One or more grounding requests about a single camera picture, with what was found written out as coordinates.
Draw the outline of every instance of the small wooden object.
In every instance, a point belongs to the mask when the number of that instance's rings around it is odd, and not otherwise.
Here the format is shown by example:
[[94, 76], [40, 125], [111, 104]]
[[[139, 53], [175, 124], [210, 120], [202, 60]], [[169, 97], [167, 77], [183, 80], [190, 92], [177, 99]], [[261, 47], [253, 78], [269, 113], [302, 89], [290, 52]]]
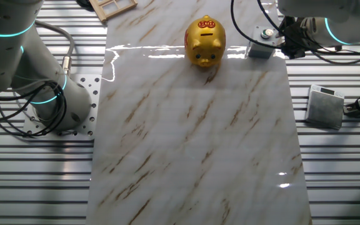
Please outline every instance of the small wooden object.
[[[132, 9], [137, 6], [136, 0], [130, 0], [131, 4], [125, 7], [119, 7], [118, 1], [123, 0], [90, 0], [90, 3], [92, 7], [94, 8], [95, 12], [97, 13], [99, 19], [101, 22], [106, 22], [109, 18], [114, 17], [120, 13], [123, 13], [129, 9]], [[114, 12], [106, 13], [104, 10], [104, 6], [107, 6], [109, 4], [115, 4], [117, 7], [117, 10]]]

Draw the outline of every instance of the golden piggy bank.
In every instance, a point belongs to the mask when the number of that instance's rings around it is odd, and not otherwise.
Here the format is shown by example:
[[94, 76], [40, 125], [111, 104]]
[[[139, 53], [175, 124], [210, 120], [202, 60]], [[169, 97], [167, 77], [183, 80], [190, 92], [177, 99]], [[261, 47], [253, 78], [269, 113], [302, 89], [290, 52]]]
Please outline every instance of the golden piggy bank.
[[202, 67], [220, 62], [226, 47], [226, 33], [220, 22], [207, 16], [190, 24], [184, 36], [187, 57]]

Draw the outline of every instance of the marble surface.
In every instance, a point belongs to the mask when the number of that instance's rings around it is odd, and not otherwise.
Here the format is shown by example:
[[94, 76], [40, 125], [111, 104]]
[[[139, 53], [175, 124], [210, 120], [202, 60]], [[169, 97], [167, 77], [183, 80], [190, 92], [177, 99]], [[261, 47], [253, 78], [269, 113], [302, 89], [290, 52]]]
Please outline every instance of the marble surface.
[[[87, 225], [311, 222], [285, 62], [245, 58], [229, 8], [146, 0], [108, 22]], [[256, 1], [235, 8], [247, 34], [268, 24]], [[208, 69], [184, 58], [205, 14], [227, 38]]]

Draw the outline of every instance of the perforated metal plate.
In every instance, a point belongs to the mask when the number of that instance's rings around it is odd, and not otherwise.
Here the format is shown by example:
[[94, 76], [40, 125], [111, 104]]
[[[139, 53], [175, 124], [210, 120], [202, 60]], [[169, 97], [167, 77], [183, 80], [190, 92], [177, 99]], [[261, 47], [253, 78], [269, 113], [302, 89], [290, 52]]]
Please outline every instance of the perforated metal plate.
[[[51, 132], [45, 136], [38, 137], [37, 139], [48, 140], [48, 141], [84, 141], [84, 140], [93, 140], [95, 134], [95, 128], [97, 124], [97, 114], [98, 114], [98, 103], [99, 103], [99, 93], [101, 89], [101, 75], [88, 74], [87, 76], [82, 74], [72, 74], [71, 79], [74, 82], [77, 82], [83, 85], [88, 91], [91, 97], [91, 110], [87, 118], [79, 126], [75, 127], [70, 131], [56, 131]], [[29, 106], [27, 113], [29, 116], [37, 118], [35, 115], [35, 110], [32, 106]], [[32, 119], [25, 117], [24, 118], [24, 131], [31, 131], [36, 133], [45, 126], [40, 123], [33, 121]]]

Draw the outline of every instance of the cable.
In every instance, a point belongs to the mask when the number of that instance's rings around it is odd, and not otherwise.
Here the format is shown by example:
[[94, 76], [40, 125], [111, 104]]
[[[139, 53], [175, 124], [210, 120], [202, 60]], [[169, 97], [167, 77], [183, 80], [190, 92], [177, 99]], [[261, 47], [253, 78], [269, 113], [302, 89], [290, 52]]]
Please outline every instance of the cable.
[[238, 27], [237, 25], [237, 22], [236, 22], [236, 19], [234, 17], [234, 0], [231, 0], [231, 5], [230, 5], [230, 13], [231, 13], [231, 20], [232, 20], [232, 23], [234, 24], [234, 27], [236, 28], [236, 30], [246, 39], [248, 39], [249, 41], [255, 43], [255, 44], [258, 44], [260, 46], [264, 46], [264, 47], [267, 47], [267, 48], [273, 48], [273, 49], [281, 49], [280, 47], [277, 47], [277, 46], [272, 46], [272, 45], [268, 45], [268, 44], [264, 44], [264, 43], [261, 43], [259, 41], [256, 41], [252, 38], [250, 38], [249, 36], [247, 36], [246, 34], [244, 34], [240, 28]]
[[[59, 116], [59, 113], [55, 114], [55, 116], [53, 117], [53, 120], [51, 123], [49, 123], [44, 129], [34, 133], [34, 134], [31, 134], [31, 133], [27, 133], [25, 131], [22, 131], [20, 130], [19, 128], [17, 128], [14, 124], [12, 124], [10, 121], [6, 120], [6, 122], [12, 127], [14, 128], [15, 130], [19, 131], [19, 133], [15, 133], [15, 132], [11, 132], [9, 131], [8, 129], [6, 129], [1, 123], [0, 123], [0, 127], [6, 131], [7, 133], [13, 135], [13, 136], [22, 136], [22, 137], [28, 137], [28, 138], [33, 138], [33, 137], [38, 137], [38, 136], [44, 136], [44, 135], [47, 135], [48, 133], [54, 131], [62, 122], [62, 120], [64, 119], [65, 115], [66, 115], [66, 110], [67, 110], [67, 102], [66, 102], [66, 98], [64, 97], [64, 93], [63, 93], [63, 90], [60, 86], [58, 86], [58, 89], [55, 91], [55, 94], [58, 95], [59, 97], [57, 98], [57, 101], [56, 101], [56, 111], [57, 112], [61, 112], [61, 109], [63, 109], [63, 114], [60, 118], [60, 120], [56, 122], [56, 119], [58, 118]], [[1, 109], [1, 106], [0, 106], [0, 113], [3, 117], [5, 117], [4, 115], [4, 112], [3, 110]]]
[[0, 121], [5, 121], [7, 119], [11, 119], [14, 116], [17, 116], [20, 112], [22, 112], [23, 110], [25, 110], [25, 108], [30, 104], [30, 102], [37, 96], [37, 94], [41, 91], [42, 88], [44, 88], [45, 86], [47, 86], [48, 83], [43, 84], [42, 86], [38, 87], [36, 90], [30, 92], [32, 93], [32, 96], [29, 98], [29, 100], [27, 100], [27, 102], [24, 104], [23, 107], [21, 107], [19, 110], [17, 110], [16, 112], [14, 112], [13, 114], [6, 116], [6, 117], [0, 117]]
[[290, 36], [288, 36], [286, 33], [284, 33], [282, 30], [280, 30], [280, 28], [273, 22], [273, 20], [270, 18], [270, 16], [266, 13], [265, 9], [263, 8], [262, 2], [261, 0], [257, 0], [257, 3], [259, 5], [259, 8], [261, 9], [262, 13], [264, 14], [264, 16], [266, 17], [266, 19], [269, 21], [269, 23], [280, 33], [282, 34], [284, 37], [288, 38], [290, 41], [294, 42], [295, 44], [297, 44], [299, 47], [306, 49], [307, 51], [313, 51], [315, 53], [320, 53], [320, 54], [327, 54], [327, 55], [338, 55], [338, 56], [360, 56], [360, 52], [354, 53], [354, 52], [350, 52], [350, 53], [343, 53], [343, 52], [324, 52], [324, 51], [318, 51], [316, 49], [311, 49], [310, 47], [307, 47], [297, 41], [295, 41], [293, 38], [291, 38]]
[[[2, 117], [5, 117], [5, 114], [4, 114], [4, 111], [2, 110], [2, 108], [1, 108], [1, 105], [0, 105], [0, 113], [1, 113], [1, 116]], [[15, 130], [17, 130], [17, 131], [19, 131], [20, 133], [22, 133], [22, 134], [26, 134], [26, 132], [24, 132], [24, 131], [22, 131], [22, 130], [20, 130], [19, 128], [17, 128], [15, 125], [13, 125], [9, 120], [6, 120], [6, 122], [12, 127], [12, 128], [14, 128]]]
[[41, 91], [42, 88], [44, 88], [46, 86], [46, 84], [43, 84], [41, 86], [39, 86], [37, 89], [27, 93], [27, 94], [23, 94], [22, 96], [18, 96], [18, 97], [0, 97], [0, 101], [13, 101], [13, 100], [17, 100], [17, 99], [24, 99], [25, 97], [28, 97], [34, 93], [39, 93]]
[[321, 59], [321, 60], [323, 60], [325, 62], [332, 63], [332, 64], [335, 64], [335, 65], [352, 65], [352, 64], [360, 63], [360, 59], [355, 60], [355, 61], [351, 61], [351, 62], [336, 62], [336, 61], [332, 61], [330, 59], [326, 59], [326, 58], [320, 56], [316, 52], [312, 52], [312, 54], [314, 54], [316, 57], [318, 57], [319, 59]]
[[70, 57], [72, 55], [73, 49], [74, 49], [74, 39], [68, 32], [66, 32], [64, 29], [61, 29], [60, 27], [53, 26], [53, 25], [50, 25], [48, 23], [41, 22], [41, 21], [38, 21], [38, 20], [36, 20], [36, 25], [42, 26], [42, 27], [44, 27], [46, 29], [50, 29], [50, 30], [55, 31], [55, 32], [58, 32], [59, 34], [62, 34], [63, 36], [65, 36], [70, 42], [69, 50], [67, 51], [66, 56]]

